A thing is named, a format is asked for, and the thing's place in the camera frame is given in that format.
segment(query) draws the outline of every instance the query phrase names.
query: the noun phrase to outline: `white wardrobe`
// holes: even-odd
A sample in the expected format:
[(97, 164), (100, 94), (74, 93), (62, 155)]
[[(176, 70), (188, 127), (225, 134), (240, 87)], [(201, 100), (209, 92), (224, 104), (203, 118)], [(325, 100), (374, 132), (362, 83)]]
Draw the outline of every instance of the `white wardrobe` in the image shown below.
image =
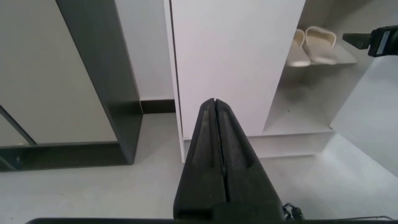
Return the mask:
[[(37, 144), (117, 141), (57, 3), (6, 1), (0, 12), (7, 113)], [(0, 146), (27, 144), (3, 117), (0, 124)]]
[[(182, 161), (200, 105), (234, 111), (259, 157), (319, 153), (337, 132), (394, 174), (398, 57), (344, 42), (398, 24), (395, 0), (165, 1)], [(296, 28), (337, 36), (336, 65), (285, 65)]]

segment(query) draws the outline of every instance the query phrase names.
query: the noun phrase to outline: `cabinet door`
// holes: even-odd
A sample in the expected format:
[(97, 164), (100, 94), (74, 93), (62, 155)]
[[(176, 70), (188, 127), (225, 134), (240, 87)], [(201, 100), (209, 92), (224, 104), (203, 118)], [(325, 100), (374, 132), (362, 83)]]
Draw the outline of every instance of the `cabinet door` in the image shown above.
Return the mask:
[(398, 57), (375, 58), (331, 123), (394, 175), (398, 175), (397, 71)]
[(229, 104), (248, 136), (262, 133), (305, 0), (172, 0), (184, 138), (200, 105)]
[(0, 114), (0, 147), (21, 145), (27, 146), (29, 144), (18, 131), (8, 123), (4, 116)]
[(55, 1), (1, 1), (0, 27), (0, 105), (36, 143), (116, 140)]

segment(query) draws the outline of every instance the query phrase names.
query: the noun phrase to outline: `gray tile floor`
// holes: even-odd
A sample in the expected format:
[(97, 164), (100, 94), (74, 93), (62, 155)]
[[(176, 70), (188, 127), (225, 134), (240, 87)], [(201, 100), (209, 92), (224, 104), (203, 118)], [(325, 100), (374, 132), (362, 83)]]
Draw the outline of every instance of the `gray tile floor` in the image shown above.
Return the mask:
[[(306, 218), (398, 218), (397, 177), (341, 136), (316, 157), (261, 162), (282, 201), (301, 207)], [(133, 166), (0, 173), (0, 223), (172, 218), (182, 169), (175, 114), (148, 114)]]

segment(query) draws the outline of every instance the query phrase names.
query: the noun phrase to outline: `dark gray trim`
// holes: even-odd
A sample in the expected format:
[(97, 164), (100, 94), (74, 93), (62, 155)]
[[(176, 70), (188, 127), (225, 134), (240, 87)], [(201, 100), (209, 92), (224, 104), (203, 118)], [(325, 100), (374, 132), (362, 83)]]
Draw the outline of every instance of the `dark gray trim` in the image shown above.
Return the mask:
[(141, 101), (142, 112), (151, 113), (175, 113), (174, 100), (145, 100)]
[(142, 110), (113, 0), (57, 0), (128, 162), (136, 155)]
[(34, 146), (36, 142), (31, 138), (31, 136), (18, 124), (18, 122), (12, 118), (12, 116), (0, 105), (0, 114), (11, 124), (12, 127), (29, 143), (29, 145)]
[[(170, 21), (172, 23), (172, 35), (173, 35), (173, 48), (174, 48), (174, 66), (175, 66), (175, 76), (177, 80), (177, 95), (178, 98), (180, 99), (180, 85), (178, 83), (178, 69), (177, 69), (177, 51), (175, 50), (175, 36), (174, 36), (174, 20), (173, 20), (173, 5), (172, 5), (172, 0), (169, 0), (170, 4)], [(180, 119), (181, 117), (181, 101), (178, 101), (178, 108), (180, 110)]]
[(0, 149), (0, 172), (127, 164), (117, 142)]

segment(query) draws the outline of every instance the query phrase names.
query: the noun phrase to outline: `slipper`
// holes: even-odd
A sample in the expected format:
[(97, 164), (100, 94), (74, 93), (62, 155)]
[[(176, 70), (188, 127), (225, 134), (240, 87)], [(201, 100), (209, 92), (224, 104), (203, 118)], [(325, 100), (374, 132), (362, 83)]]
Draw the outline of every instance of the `slipper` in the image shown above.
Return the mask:
[(294, 34), (292, 45), (286, 59), (286, 64), (291, 67), (306, 67), (311, 64), (311, 60), (305, 53), (302, 45), (305, 40), (304, 31), (297, 29)]
[(311, 60), (317, 63), (335, 65), (336, 55), (333, 47), (336, 34), (321, 27), (311, 26), (305, 31), (304, 49)]

